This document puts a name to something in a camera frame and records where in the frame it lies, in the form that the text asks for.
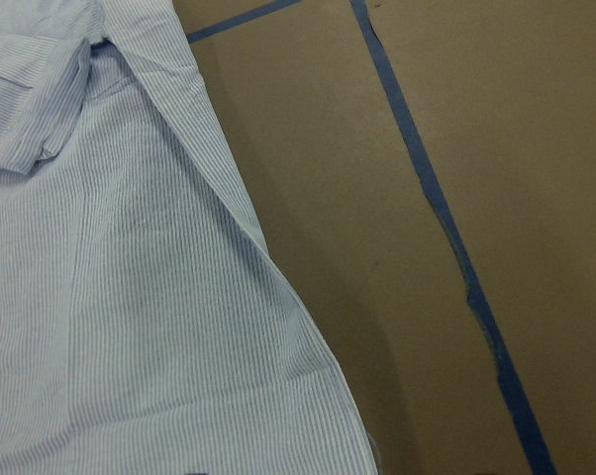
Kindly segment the light blue striped shirt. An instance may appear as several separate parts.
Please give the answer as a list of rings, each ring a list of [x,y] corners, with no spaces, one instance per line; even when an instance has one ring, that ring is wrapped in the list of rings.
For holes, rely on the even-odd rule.
[[[0,1],[0,474],[373,474],[169,1]]]

